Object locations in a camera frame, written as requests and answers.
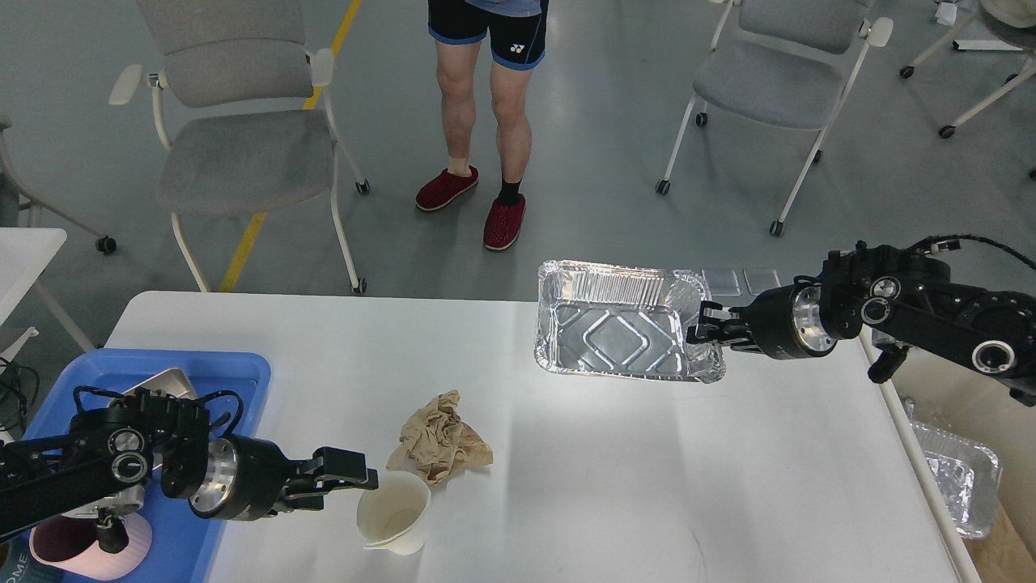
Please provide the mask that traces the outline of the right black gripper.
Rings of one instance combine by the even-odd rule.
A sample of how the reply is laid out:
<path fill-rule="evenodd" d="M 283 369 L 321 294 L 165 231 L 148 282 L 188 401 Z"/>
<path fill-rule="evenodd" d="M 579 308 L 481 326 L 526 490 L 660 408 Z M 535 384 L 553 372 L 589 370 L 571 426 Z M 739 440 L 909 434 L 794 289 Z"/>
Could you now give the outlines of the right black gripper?
<path fill-rule="evenodd" d="M 822 357 L 839 341 L 822 324 L 819 299 L 819 285 L 807 282 L 769 289 L 748 307 L 703 301 L 699 324 L 688 329 L 686 343 L 711 343 L 776 360 Z M 741 324 L 721 324 L 726 321 Z"/>

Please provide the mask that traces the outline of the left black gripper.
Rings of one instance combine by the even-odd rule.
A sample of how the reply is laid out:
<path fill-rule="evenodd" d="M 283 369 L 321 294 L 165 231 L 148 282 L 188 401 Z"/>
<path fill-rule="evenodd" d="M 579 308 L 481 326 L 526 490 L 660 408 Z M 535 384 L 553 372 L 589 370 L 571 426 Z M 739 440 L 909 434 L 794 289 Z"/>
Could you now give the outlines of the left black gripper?
<path fill-rule="evenodd" d="M 207 455 L 204 479 L 189 495 L 189 506 L 200 519 L 254 521 L 278 513 L 320 512 L 330 492 L 379 487 L 366 455 L 341 448 L 318 448 L 304 465 L 304 473 L 316 479 L 292 479 L 303 461 L 288 460 L 270 440 L 224 436 L 208 444 Z"/>

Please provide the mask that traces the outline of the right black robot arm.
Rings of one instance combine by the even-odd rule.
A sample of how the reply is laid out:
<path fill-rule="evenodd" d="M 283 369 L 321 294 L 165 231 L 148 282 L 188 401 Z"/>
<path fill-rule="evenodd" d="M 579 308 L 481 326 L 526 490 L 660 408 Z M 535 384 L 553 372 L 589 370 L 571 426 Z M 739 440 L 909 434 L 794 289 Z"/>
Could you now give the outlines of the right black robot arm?
<path fill-rule="evenodd" d="M 796 276 L 767 289 L 751 304 L 720 309 L 704 301 L 687 331 L 691 344 L 711 343 L 776 360 L 828 355 L 841 339 L 873 330 L 873 383 L 891 379 L 913 347 L 991 377 L 1025 406 L 1035 402 L 1035 302 L 1014 291 L 956 284 L 942 251 L 961 236 L 930 236 L 906 249 L 831 251 L 818 276 Z"/>

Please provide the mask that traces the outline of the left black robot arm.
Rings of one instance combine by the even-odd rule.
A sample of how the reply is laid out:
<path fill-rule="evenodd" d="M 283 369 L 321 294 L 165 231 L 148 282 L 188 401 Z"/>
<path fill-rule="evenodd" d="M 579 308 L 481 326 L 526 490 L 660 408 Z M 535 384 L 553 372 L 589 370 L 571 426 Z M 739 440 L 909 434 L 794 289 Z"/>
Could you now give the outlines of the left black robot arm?
<path fill-rule="evenodd" d="M 319 512 L 341 488 L 374 491 L 365 455 L 318 448 L 289 460 L 271 440 L 236 434 L 244 399 L 230 390 L 178 398 L 137 388 L 107 396 L 96 409 L 77 405 L 67 434 L 17 440 L 2 447 L 2 540 L 12 540 L 59 514 L 96 504 L 96 529 L 108 553 L 127 545 L 123 512 L 111 497 L 143 486 L 160 467 L 160 491 L 182 499 L 205 520 L 255 521 L 295 511 Z M 236 409 L 211 419 L 210 402 L 235 398 Z"/>

